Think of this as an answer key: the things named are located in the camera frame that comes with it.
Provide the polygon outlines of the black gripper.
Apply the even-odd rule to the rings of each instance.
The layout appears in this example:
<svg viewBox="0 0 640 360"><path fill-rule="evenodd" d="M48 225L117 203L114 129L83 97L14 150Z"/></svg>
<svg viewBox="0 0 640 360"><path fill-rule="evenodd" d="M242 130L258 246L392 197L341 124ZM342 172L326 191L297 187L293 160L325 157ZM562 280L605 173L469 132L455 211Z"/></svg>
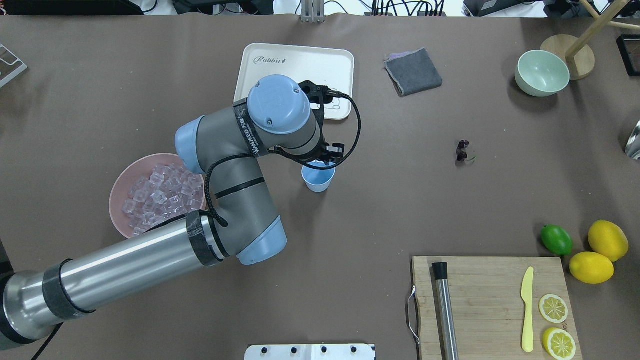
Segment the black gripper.
<svg viewBox="0 0 640 360"><path fill-rule="evenodd" d="M342 143L330 144L326 142L323 132L323 123L325 120L324 105L331 103L337 92L326 85L317 85L311 82L311 80L304 80L298 85L306 94L310 103L320 105L320 109L311 110L317 124L317 129L310 139L310 150L299 154L298 160L304 163L320 161L326 165L329 163L338 164L338 162L345 157L345 145Z"/></svg>

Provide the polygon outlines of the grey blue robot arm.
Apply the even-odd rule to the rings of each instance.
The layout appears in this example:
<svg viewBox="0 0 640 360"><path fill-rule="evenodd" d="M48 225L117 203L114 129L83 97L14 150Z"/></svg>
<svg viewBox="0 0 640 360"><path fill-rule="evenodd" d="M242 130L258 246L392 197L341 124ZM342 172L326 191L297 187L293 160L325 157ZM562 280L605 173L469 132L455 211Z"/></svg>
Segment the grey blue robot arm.
<svg viewBox="0 0 640 360"><path fill-rule="evenodd" d="M208 210L192 210L143 234L46 271L12 268L1 251L1 349L50 340L67 321L178 276L236 257L253 265L287 244L258 158L340 166L351 153L323 135L323 106L350 96L285 75L258 80L247 98L183 125L174 136L189 171L205 176Z"/></svg>

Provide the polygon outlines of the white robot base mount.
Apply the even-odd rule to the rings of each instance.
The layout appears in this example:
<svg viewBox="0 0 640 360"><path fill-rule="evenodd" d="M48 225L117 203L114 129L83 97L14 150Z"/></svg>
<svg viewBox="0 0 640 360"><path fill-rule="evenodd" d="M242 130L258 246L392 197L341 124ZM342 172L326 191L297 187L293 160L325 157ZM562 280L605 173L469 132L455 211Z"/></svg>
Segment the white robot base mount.
<svg viewBox="0 0 640 360"><path fill-rule="evenodd" d="M255 344L247 347L245 360L375 360L374 344Z"/></svg>

